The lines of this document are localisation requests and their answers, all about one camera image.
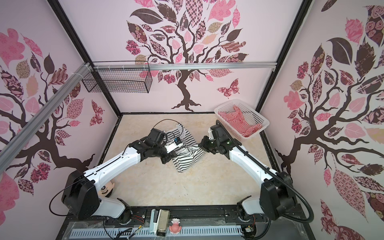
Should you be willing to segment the black white striped tank top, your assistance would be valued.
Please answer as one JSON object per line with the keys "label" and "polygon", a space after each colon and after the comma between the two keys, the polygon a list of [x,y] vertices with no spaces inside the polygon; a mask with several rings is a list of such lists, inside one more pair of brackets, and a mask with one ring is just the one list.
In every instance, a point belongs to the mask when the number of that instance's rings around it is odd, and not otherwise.
{"label": "black white striped tank top", "polygon": [[179,173],[187,171],[190,167],[196,164],[206,152],[198,146],[197,141],[192,134],[181,124],[166,132],[168,140],[167,145],[170,144],[174,138],[180,138],[183,145],[175,149],[176,157],[172,158]]}

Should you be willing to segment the aluminium rail wall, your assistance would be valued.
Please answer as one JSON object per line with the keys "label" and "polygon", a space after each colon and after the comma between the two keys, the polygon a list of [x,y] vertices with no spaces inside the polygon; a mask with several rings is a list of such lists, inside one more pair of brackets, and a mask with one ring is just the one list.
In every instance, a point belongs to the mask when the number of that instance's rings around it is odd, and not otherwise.
{"label": "aluminium rail wall", "polygon": [[1,151],[1,173],[11,164],[26,143],[38,132],[44,122],[51,116],[60,103],[69,95],[70,91],[90,73],[90,63],[83,63],[67,80],[67,82],[54,94],[39,112],[27,122],[25,127]]}
{"label": "aluminium rail wall", "polygon": [[101,65],[94,63],[93,69],[99,70],[148,70],[148,71],[168,71],[168,70],[210,70],[210,69],[275,69],[275,62],[241,62],[241,63],[199,63],[199,64],[132,64],[113,65],[112,63],[102,62]]}

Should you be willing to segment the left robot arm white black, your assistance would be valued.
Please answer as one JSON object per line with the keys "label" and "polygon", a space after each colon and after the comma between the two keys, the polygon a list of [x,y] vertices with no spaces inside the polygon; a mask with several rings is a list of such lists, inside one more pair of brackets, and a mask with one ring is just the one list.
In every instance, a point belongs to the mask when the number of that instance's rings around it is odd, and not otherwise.
{"label": "left robot arm white black", "polygon": [[151,129],[148,136],[128,144],[122,153],[107,162],[85,172],[72,172],[62,203],[78,220],[101,216],[126,225],[133,216],[132,208],[121,199],[106,198],[98,192],[110,180],[147,158],[160,158],[166,164],[176,157],[175,149],[182,145],[180,137],[168,138],[165,132]]}

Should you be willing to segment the cartoon boy plush head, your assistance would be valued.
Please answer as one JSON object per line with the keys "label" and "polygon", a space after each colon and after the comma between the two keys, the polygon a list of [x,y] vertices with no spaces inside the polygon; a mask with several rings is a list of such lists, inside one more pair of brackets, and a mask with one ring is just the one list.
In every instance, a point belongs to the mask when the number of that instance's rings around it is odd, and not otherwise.
{"label": "cartoon boy plush head", "polygon": [[114,187],[115,183],[109,181],[98,191],[98,195],[101,197],[109,198],[112,195]]}

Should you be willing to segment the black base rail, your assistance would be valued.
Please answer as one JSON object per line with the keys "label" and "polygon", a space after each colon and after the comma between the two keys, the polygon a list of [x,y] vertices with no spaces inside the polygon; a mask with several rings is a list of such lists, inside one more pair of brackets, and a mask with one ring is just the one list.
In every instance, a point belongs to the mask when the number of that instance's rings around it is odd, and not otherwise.
{"label": "black base rail", "polygon": [[217,206],[136,206],[131,207],[133,216],[139,217],[149,222],[151,210],[168,210],[170,218],[180,220],[202,220],[219,219],[225,223],[246,224],[252,222],[266,222],[267,217],[264,214],[253,214],[248,217],[241,217],[237,211],[236,205],[217,205]]}

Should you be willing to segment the aluminium rail left wall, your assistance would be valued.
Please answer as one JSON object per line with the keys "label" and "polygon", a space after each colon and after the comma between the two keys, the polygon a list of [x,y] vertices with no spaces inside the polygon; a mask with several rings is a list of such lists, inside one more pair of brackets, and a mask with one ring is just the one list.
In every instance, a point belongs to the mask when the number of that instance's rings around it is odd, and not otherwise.
{"label": "aluminium rail left wall", "polygon": [[54,94],[39,112],[27,122],[25,127],[1,151],[1,173],[11,164],[26,143],[38,132],[44,122],[51,116],[60,103],[69,95],[70,91],[90,73],[90,63],[83,63],[67,80],[67,82]]}

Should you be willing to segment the pink pig figurine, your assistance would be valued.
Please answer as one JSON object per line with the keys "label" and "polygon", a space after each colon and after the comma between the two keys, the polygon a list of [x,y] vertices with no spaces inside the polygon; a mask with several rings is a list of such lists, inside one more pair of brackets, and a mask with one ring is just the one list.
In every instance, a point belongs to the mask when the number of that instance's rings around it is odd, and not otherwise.
{"label": "pink pig figurine", "polygon": [[181,220],[180,219],[172,219],[171,225],[169,226],[169,231],[171,234],[177,235],[181,232],[182,226],[180,225]]}

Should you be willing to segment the white plastic laundry basket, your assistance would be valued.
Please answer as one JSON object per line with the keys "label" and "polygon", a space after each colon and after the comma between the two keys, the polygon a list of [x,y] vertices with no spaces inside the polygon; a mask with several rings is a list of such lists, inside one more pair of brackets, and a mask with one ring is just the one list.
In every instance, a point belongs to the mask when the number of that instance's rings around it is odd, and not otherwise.
{"label": "white plastic laundry basket", "polygon": [[269,120],[239,99],[221,104],[214,112],[231,135],[241,142],[251,139],[270,125]]}

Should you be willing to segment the red white striped tank top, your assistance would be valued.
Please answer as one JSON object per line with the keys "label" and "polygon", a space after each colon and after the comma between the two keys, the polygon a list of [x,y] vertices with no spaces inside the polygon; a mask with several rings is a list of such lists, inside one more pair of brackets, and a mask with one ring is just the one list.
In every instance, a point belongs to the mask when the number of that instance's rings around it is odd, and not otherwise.
{"label": "red white striped tank top", "polygon": [[219,116],[222,117],[227,123],[230,124],[238,133],[243,137],[250,137],[262,128],[262,124],[250,125],[240,110],[239,107],[233,106],[234,111],[231,113],[219,112]]}

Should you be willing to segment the aluminium rail back wall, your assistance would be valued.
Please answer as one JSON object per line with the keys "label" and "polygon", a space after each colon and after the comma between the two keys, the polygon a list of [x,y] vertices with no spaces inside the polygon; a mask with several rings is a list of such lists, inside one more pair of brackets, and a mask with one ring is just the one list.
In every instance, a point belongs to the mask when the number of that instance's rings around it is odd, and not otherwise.
{"label": "aluminium rail back wall", "polygon": [[93,69],[99,70],[148,70],[148,71],[168,71],[168,70],[210,70],[210,69],[275,69],[275,62],[241,62],[241,63],[199,63],[199,64],[132,64],[113,65],[112,63],[102,62],[101,65],[94,63]]}

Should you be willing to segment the silver white box device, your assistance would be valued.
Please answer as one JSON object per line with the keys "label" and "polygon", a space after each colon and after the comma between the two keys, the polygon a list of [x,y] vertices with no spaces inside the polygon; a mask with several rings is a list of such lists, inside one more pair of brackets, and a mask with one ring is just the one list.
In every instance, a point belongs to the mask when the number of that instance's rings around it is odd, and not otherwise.
{"label": "silver white box device", "polygon": [[150,219],[150,233],[155,234],[156,236],[165,237],[169,225],[170,219],[169,210],[151,210],[151,219]]}

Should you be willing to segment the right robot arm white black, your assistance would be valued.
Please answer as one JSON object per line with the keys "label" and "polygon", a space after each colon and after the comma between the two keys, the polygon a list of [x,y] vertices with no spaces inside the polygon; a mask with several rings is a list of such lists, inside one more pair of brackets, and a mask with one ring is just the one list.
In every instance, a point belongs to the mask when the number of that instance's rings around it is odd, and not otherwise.
{"label": "right robot arm white black", "polygon": [[294,191],[287,187],[292,184],[287,174],[278,173],[256,159],[241,142],[231,136],[220,121],[217,120],[208,133],[199,147],[207,153],[223,155],[236,163],[260,188],[258,196],[248,196],[237,203],[239,218],[246,220],[258,214],[275,221],[296,207],[298,201]]}

